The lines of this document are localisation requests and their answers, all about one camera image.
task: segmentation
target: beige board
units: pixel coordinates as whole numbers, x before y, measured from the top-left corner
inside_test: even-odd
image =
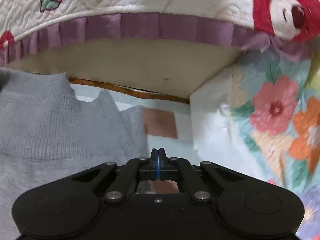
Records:
[[[8,66],[188,98],[240,54],[235,48],[187,41],[97,39],[48,49]]]

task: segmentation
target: floral fabric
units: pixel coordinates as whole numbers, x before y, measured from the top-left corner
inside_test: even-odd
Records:
[[[269,183],[305,205],[297,232],[320,240],[320,53],[292,63],[269,49],[246,53],[232,70],[232,118]]]

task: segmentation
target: purple ruffle trim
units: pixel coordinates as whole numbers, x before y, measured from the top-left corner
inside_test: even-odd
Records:
[[[72,19],[38,30],[0,50],[0,65],[36,54],[97,38],[169,39],[257,50],[273,46],[292,61],[312,57],[312,42],[283,41],[276,36],[230,22],[197,16],[161,13],[118,13]]]

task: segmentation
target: quilted bedspread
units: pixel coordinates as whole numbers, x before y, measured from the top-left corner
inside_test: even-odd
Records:
[[[289,41],[320,33],[319,0],[0,0],[0,48],[74,18],[150,12],[227,21]]]

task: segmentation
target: orange flower print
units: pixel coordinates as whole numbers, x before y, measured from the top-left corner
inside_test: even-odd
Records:
[[[320,157],[320,101],[311,97],[306,112],[297,112],[293,126],[299,137],[293,140],[289,153],[298,160],[307,159],[311,174],[316,169]]]

